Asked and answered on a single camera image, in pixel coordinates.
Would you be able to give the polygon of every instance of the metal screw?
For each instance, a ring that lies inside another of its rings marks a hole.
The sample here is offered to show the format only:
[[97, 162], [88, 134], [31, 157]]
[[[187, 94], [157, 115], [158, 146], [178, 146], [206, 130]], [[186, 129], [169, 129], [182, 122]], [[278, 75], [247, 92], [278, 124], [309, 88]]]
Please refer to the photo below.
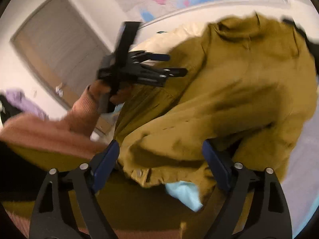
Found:
[[81, 170], [86, 170], [88, 167], [89, 167], [89, 165], [87, 163], [83, 163], [80, 165]]
[[56, 169], [55, 169], [55, 168], [52, 168], [52, 169], [49, 171], [49, 174], [51, 174], [51, 175], [56, 174]]
[[234, 167], [235, 167], [236, 169], [242, 169], [242, 168], [243, 168], [243, 165], [242, 165], [241, 163], [235, 163], [235, 164], [234, 164]]
[[269, 167], [268, 167], [268, 168], [266, 169], [266, 172], [269, 173], [269, 174], [273, 174], [273, 173], [274, 173], [274, 170], [273, 170], [272, 168], [269, 168]]

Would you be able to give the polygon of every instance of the gray door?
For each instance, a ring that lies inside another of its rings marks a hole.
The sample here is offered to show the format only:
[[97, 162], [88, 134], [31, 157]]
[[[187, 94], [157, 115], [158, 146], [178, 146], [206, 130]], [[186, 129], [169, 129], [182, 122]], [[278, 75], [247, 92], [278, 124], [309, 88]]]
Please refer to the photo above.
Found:
[[[23, 24], [12, 39], [32, 72], [60, 100], [71, 107], [96, 78], [109, 50], [68, 0], [48, 0]], [[100, 119], [104, 133], [110, 125]]]

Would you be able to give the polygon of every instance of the person's hand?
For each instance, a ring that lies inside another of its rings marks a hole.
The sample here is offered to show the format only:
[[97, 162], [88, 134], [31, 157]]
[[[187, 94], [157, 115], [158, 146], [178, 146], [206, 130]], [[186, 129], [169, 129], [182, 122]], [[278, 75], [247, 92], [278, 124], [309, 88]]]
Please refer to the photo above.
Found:
[[[110, 102], [114, 105], [124, 103], [128, 98], [130, 98], [133, 90], [133, 86], [129, 83], [123, 82], [120, 86], [121, 88], [118, 90], [117, 94], [110, 98]], [[110, 91], [110, 86], [105, 84], [102, 80], [96, 80], [89, 88], [90, 94], [97, 102], [102, 94], [109, 93]]]

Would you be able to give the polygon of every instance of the yellow jacket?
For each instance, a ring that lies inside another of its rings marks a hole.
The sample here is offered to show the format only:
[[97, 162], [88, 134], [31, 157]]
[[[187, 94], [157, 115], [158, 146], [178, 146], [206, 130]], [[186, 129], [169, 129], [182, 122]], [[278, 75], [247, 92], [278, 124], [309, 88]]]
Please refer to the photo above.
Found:
[[143, 187], [189, 181], [203, 203], [215, 181], [201, 152], [205, 139], [233, 160], [272, 167], [279, 179], [303, 123], [316, 107], [314, 60], [295, 29], [261, 15], [209, 24], [159, 68], [187, 68], [164, 88], [137, 86], [120, 113], [119, 164]]

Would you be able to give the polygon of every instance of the purple cloth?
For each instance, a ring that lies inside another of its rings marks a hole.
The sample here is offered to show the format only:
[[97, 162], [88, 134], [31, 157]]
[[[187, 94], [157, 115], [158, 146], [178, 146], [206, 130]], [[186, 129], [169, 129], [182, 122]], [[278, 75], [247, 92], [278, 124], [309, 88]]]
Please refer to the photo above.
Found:
[[49, 117], [47, 114], [35, 103], [27, 99], [24, 95], [24, 92], [20, 89], [8, 89], [5, 92], [5, 96], [8, 102], [22, 110], [23, 112], [33, 113], [42, 120], [47, 120]]

